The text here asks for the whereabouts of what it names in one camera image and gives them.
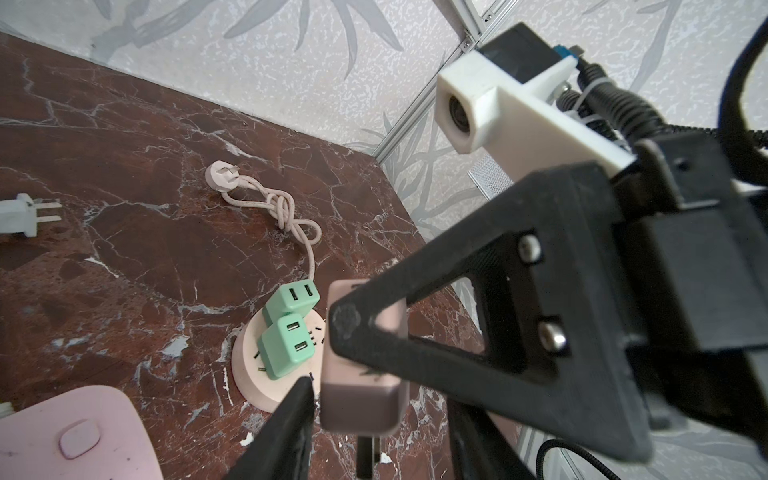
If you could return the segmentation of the mint green charger cube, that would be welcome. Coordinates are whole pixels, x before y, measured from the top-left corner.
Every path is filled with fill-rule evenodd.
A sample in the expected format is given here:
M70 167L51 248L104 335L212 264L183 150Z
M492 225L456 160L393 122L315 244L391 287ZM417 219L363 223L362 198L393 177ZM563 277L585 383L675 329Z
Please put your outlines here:
M311 359L316 344L304 318L288 314L265 330L257 346L268 377L278 380Z

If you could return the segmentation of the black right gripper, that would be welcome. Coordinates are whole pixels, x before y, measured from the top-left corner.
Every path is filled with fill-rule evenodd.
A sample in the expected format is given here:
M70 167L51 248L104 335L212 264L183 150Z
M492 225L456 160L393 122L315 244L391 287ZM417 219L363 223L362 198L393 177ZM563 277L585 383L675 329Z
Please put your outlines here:
M702 134L637 142L613 181L621 260L648 334L634 352L675 412L767 448L767 225Z

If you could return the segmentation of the light green charger cube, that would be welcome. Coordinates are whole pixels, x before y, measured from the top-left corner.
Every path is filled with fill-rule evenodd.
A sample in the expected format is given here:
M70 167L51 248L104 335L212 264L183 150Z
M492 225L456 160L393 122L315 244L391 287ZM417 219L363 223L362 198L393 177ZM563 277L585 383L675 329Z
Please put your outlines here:
M270 327L281 317L297 314L305 318L320 300L312 280L305 279L282 284L270 296L263 308L265 323Z

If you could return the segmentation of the aluminium cage frame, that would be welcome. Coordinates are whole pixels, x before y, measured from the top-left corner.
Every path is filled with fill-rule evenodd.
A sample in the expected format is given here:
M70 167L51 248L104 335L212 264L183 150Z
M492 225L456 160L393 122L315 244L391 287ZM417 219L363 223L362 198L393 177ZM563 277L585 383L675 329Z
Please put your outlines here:
M460 42L441 61L434 75L375 146L371 156L379 165L387 160L411 129L434 106L438 74L462 56L471 53L495 37L512 16L518 1L492 1L482 12L478 11L474 1L435 1L435 4L452 29L458 33Z

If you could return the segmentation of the pink square power strip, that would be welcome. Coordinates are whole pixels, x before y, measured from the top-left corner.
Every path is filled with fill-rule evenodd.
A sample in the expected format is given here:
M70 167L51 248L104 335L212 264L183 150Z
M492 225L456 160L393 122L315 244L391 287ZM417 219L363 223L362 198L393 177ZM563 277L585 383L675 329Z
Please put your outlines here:
M80 387L1 418L3 479L161 479L131 400Z

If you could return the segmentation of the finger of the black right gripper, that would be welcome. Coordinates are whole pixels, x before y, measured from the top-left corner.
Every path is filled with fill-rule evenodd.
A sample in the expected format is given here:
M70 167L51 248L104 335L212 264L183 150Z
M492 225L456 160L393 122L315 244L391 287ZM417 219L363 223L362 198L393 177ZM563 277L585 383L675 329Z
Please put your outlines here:
M622 219L593 162L529 174L334 302L330 345L606 456L647 461L650 416L627 355L645 332L614 243ZM388 307L415 305L461 278L478 317L467 345L377 325Z

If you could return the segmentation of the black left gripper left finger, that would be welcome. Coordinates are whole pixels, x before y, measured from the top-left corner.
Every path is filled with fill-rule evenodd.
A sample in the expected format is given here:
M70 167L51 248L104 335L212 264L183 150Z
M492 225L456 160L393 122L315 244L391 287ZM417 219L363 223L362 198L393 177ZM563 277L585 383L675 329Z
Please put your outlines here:
M303 376L224 478L307 479L314 418L312 380Z

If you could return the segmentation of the beige round power strip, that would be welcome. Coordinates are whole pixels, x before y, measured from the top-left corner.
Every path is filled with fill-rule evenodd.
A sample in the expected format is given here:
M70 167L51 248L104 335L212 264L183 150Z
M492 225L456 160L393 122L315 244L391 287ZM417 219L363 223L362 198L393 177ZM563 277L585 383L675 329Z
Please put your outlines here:
M238 391L250 405L273 413L301 377L312 381L315 399L319 399L323 360L321 341L325 337L326 322L311 310L305 316L304 324L308 329L305 338L314 347L313 355L280 378L271 371L273 356L265 356L261 349L260 338L268 330L263 310L259 309L243 326L232 347L231 368Z

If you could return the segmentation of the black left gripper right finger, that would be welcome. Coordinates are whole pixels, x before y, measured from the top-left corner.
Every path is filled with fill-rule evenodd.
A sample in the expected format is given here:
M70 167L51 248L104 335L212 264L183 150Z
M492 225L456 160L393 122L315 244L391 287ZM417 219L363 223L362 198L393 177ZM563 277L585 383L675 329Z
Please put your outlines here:
M485 410L447 400L450 449L456 479L533 479Z

